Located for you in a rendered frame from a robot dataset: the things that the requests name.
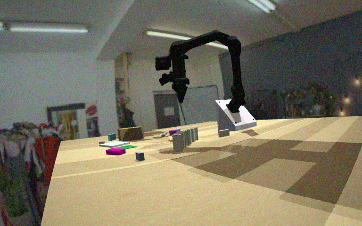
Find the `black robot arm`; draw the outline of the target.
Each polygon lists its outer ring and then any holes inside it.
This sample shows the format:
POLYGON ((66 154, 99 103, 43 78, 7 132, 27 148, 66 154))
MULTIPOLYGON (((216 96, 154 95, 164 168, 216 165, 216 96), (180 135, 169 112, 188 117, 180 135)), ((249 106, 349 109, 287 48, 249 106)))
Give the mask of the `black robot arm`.
MULTIPOLYGON (((192 48, 197 46, 210 43, 212 41, 218 41, 221 44, 228 47, 233 70, 233 83, 231 84, 231 92, 233 98, 226 104, 228 109, 232 113, 239 113, 240 106, 244 106, 245 92, 242 85, 241 79, 241 70, 240 70, 240 53, 241 53, 241 43, 235 36, 229 36, 225 33, 219 32, 218 30, 213 30, 209 33, 197 36, 189 40, 179 40, 171 44, 170 51, 167 56, 157 56, 155 68, 159 70, 169 70, 173 65, 173 68, 184 67, 185 68, 185 59, 188 59, 188 56, 185 54, 192 48), (171 64, 172 60, 172 64, 171 64)), ((161 85, 165 85, 168 82, 173 82, 175 79, 173 72, 170 71, 170 74, 162 74, 162 77, 159 79, 161 85)))

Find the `light blue rectangular block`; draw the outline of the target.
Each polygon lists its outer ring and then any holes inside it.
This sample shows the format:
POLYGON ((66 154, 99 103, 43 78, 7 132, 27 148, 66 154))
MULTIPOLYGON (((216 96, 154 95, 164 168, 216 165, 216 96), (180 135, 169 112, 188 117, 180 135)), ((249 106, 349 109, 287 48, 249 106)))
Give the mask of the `light blue rectangular block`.
POLYGON ((108 140, 109 141, 116 140, 116 135, 115 134, 108 135, 108 140))

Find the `magenta rectangular block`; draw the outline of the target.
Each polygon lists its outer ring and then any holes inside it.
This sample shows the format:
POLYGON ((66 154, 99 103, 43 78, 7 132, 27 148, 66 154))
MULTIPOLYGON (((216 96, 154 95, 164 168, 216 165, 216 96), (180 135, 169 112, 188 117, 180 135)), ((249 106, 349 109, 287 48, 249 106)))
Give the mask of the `magenta rectangular block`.
POLYGON ((112 148, 112 149, 106 150, 106 153, 108 155, 122 155, 122 154, 125 154, 126 151, 125 151, 125 149, 122 149, 122 148, 119 148, 119 149, 112 148))

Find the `pink square block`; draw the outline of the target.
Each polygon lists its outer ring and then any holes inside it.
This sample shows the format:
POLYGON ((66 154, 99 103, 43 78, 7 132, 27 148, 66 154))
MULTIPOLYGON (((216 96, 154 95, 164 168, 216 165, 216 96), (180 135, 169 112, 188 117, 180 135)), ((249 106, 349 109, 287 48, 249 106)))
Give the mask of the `pink square block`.
POLYGON ((180 130, 179 129, 177 129, 177 130, 170 130, 169 131, 169 134, 170 134, 170 136, 172 136, 172 135, 174 135, 174 133, 177 133, 177 132, 179 132, 180 130))

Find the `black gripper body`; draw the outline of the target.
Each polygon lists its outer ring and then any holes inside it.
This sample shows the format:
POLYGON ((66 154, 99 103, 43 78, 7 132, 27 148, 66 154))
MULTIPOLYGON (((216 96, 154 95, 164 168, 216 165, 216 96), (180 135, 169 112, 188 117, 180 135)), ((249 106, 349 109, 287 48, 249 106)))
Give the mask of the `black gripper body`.
POLYGON ((184 67, 173 68, 173 79, 172 89, 174 87, 185 87, 186 84, 189 85, 189 79, 186 78, 186 70, 184 67))

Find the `white flat square panel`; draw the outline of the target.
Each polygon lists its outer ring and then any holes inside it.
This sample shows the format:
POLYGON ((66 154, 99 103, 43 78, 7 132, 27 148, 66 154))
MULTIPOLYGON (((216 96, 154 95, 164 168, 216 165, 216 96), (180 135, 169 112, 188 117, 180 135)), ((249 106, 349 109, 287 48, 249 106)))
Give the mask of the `white flat square panel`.
POLYGON ((122 146, 122 145, 127 145, 127 144, 130 144, 130 142, 117 142, 117 141, 114 141, 114 142, 99 144, 99 146, 114 148, 114 147, 117 147, 117 146, 122 146))

